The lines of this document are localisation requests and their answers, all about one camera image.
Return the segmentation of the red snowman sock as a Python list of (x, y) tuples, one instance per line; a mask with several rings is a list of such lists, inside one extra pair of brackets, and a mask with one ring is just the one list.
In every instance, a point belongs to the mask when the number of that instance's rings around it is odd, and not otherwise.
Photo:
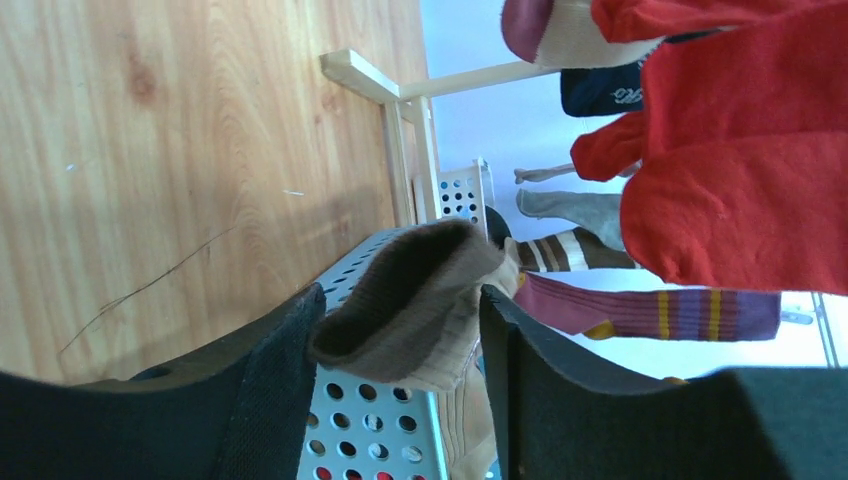
[(797, 23), (847, 17), (845, 1), (592, 1), (592, 20), (610, 43), (720, 30), (729, 38), (775, 36)]

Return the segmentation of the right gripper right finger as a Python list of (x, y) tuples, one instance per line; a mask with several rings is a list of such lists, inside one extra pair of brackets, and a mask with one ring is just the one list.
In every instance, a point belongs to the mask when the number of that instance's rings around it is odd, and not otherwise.
[(733, 368), (676, 385), (480, 299), (485, 378), (506, 479), (843, 479), (847, 373)]

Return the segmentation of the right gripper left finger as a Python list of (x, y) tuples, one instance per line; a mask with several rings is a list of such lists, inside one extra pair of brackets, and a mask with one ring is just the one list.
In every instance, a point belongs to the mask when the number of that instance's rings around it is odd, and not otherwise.
[(1, 377), (5, 479), (293, 479), (316, 366), (313, 284), (261, 318), (127, 380)]

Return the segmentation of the red santa sock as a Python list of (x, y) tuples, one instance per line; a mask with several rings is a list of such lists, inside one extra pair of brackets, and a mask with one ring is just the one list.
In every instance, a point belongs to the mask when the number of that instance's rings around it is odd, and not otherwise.
[(819, 3), (647, 62), (629, 254), (668, 283), (847, 291), (847, 5)]

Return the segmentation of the beige brown cuff sock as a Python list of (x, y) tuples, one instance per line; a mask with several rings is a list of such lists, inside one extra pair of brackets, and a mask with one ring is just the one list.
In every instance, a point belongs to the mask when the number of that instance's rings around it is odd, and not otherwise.
[(435, 395), (447, 479), (487, 479), (495, 428), (480, 368), (481, 289), (512, 297), (515, 258), (463, 219), (363, 245), (323, 282), (328, 315), (309, 351), (319, 367)]

